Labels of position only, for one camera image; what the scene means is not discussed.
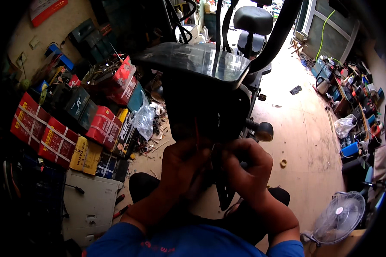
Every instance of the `electric scooter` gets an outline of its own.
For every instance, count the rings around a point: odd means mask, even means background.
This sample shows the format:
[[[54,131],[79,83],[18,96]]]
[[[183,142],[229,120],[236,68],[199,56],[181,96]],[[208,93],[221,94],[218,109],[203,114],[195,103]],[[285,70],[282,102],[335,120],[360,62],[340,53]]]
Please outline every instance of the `electric scooter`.
[[[164,33],[170,34],[175,26],[182,31],[174,8],[170,1],[165,1],[166,9],[169,10],[169,28]],[[237,2],[238,0],[232,1],[232,6],[228,9],[230,15],[226,14],[223,22],[223,48],[226,51],[220,50],[220,4],[216,12],[216,45],[189,45],[187,37],[182,33],[185,44],[180,44],[174,38],[172,42],[163,42],[131,56],[133,64],[163,73],[163,94],[175,141],[195,137],[200,146],[202,139],[207,138],[214,146],[221,146],[245,137],[246,129],[255,131],[255,137],[259,140],[273,139],[271,124],[254,123],[249,117],[260,91],[258,84],[262,70],[270,64],[283,45],[302,0],[285,0],[282,15],[273,30],[273,18],[267,11],[259,7],[239,8],[234,17],[235,27],[248,32],[243,56],[232,54],[227,43],[228,20]],[[265,4],[267,1],[255,2]],[[251,61],[249,58],[252,55],[253,35],[267,35],[271,31],[263,51]],[[220,152],[212,151],[210,173],[212,182],[216,184],[220,208],[224,211],[229,207],[235,191],[229,186],[218,153]]]

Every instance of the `wooden floor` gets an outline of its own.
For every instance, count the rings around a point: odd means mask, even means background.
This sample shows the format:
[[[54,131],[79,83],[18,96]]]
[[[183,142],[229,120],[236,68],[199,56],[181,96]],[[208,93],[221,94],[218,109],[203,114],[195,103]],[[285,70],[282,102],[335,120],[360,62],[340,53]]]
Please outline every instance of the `wooden floor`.
[[[273,60],[272,72],[263,76],[261,89],[267,99],[265,102],[256,101],[252,117],[256,122],[266,121],[273,125],[274,139],[269,143],[260,142],[274,160],[269,185],[280,186],[289,192],[289,207],[299,219],[302,232],[313,229],[315,219],[326,208],[332,194],[343,191],[344,185],[338,154],[340,147],[336,134],[330,128],[326,102],[312,88],[314,77],[301,65],[296,54],[290,54],[292,49],[287,47],[284,44]],[[289,91],[298,85],[302,91],[291,95]],[[336,117],[332,114],[331,118],[333,123]],[[162,141],[167,140],[169,142],[151,154],[154,159],[140,156],[130,164],[129,170],[152,176],[154,172],[160,178],[163,150],[166,145],[174,143],[170,131]],[[282,159],[287,161],[284,169],[280,167]],[[132,203],[128,180],[121,193],[126,197],[116,211]],[[232,204],[238,198],[236,194]],[[209,188],[190,211],[206,218],[222,218],[216,187]],[[265,252],[267,237],[256,246]]]

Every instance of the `scooter seat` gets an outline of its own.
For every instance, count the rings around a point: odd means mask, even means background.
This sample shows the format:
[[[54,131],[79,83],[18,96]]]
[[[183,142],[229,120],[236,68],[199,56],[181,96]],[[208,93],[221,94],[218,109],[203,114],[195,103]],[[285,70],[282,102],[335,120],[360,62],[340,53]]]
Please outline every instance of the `scooter seat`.
[[[248,35],[249,33],[243,30],[240,34],[239,41],[237,42],[237,48],[242,53],[244,53]],[[250,54],[250,56],[256,56],[262,52],[265,37],[266,36],[261,36],[259,34],[253,34],[252,53]]]
[[[236,29],[266,36],[272,32],[273,17],[263,8],[243,6],[237,9],[233,25]]]

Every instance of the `green hose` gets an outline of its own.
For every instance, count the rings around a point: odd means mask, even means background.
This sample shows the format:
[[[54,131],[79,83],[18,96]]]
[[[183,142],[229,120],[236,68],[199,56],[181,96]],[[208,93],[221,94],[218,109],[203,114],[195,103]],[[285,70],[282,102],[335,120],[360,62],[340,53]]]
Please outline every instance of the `green hose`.
[[[322,44],[323,44],[323,32],[324,32],[324,25],[326,25],[326,22],[327,22],[327,20],[330,18],[330,16],[332,16],[332,14],[335,12],[335,10],[333,10],[333,12],[332,13],[330,13],[330,15],[329,16],[327,16],[327,19],[324,21],[324,23],[323,23],[323,28],[322,28],[322,40],[321,40],[321,42],[320,42],[320,48],[319,48],[319,52],[317,52],[317,55],[316,55],[316,58],[315,58],[315,60],[317,60],[317,57],[319,57],[319,53],[320,53],[320,50],[321,50],[321,46],[322,46]]]

